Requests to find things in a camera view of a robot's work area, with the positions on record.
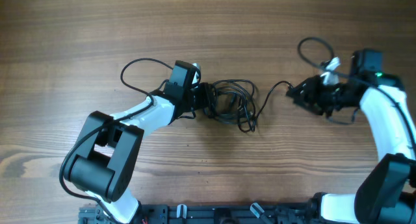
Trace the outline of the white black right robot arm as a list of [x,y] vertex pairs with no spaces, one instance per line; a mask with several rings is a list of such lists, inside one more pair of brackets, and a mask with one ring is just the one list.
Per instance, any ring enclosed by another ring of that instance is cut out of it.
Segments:
[[335,110],[361,110],[376,144],[378,164],[356,193],[319,193],[311,217],[322,223],[414,223],[415,125],[401,80],[382,71],[382,53],[355,51],[346,83],[335,72],[337,57],[323,62],[324,73],[306,79],[287,96],[316,115],[332,118]]

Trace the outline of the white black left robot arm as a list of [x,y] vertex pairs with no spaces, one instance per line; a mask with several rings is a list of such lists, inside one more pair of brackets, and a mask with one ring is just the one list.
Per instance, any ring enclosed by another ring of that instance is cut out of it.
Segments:
[[132,223],[140,202],[128,188],[142,140],[177,119],[193,119],[209,105],[209,85],[198,64],[176,61],[171,76],[129,110],[91,113],[64,158],[59,181],[66,193],[95,201],[111,223]]

